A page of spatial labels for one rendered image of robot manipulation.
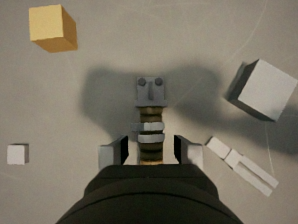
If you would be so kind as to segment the white clamp band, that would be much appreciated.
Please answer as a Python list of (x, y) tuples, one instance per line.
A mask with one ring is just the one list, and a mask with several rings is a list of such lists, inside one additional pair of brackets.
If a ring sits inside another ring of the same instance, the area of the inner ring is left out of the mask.
[(135, 141), (140, 143), (155, 143), (162, 142), (165, 140), (165, 133), (154, 134), (154, 135), (140, 135), (140, 133), (135, 134)]
[(131, 131), (152, 131), (165, 129), (165, 122), (131, 123)]

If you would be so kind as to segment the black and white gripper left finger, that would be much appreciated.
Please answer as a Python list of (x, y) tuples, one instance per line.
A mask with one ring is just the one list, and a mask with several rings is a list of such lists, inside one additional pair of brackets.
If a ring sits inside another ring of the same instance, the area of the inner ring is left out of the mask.
[(121, 136), (108, 145), (98, 147), (99, 172), (109, 165), (123, 165), (129, 156), (128, 136)]

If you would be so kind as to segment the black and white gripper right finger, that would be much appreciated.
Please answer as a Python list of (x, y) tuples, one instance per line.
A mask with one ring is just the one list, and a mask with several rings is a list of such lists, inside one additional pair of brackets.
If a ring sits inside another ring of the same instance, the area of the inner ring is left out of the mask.
[(174, 155), (179, 164), (194, 164), (203, 171), (203, 145), (174, 135)]

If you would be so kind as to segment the tan cardboard box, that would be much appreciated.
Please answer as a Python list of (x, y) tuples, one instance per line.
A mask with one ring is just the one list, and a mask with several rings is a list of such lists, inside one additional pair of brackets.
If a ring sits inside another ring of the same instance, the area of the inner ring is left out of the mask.
[(76, 22), (61, 4), (29, 8), (30, 41), (49, 53), (78, 50)]

